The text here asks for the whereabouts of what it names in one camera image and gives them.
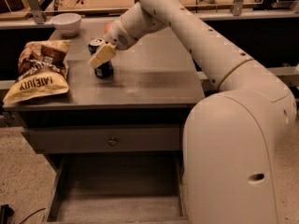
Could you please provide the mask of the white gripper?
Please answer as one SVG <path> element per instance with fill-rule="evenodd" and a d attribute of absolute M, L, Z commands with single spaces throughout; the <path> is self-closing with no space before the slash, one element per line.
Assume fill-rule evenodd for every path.
<path fill-rule="evenodd" d="M 97 68 L 113 59 L 116 56 L 116 48 L 126 50 L 137 42 L 137 39 L 127 31 L 122 18 L 112 22 L 108 32 L 104 34 L 104 39 L 109 43 L 100 46 L 88 61 L 92 68 Z"/>

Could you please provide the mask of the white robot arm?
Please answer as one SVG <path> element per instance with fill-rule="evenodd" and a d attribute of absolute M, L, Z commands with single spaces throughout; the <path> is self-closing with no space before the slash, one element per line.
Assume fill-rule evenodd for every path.
<path fill-rule="evenodd" d="M 192 109 L 183 131 L 190 222 L 281 224 L 274 155 L 296 120 L 296 102 L 272 72 L 179 0 L 139 0 L 110 25 L 91 66 L 164 27 L 216 89 Z"/>

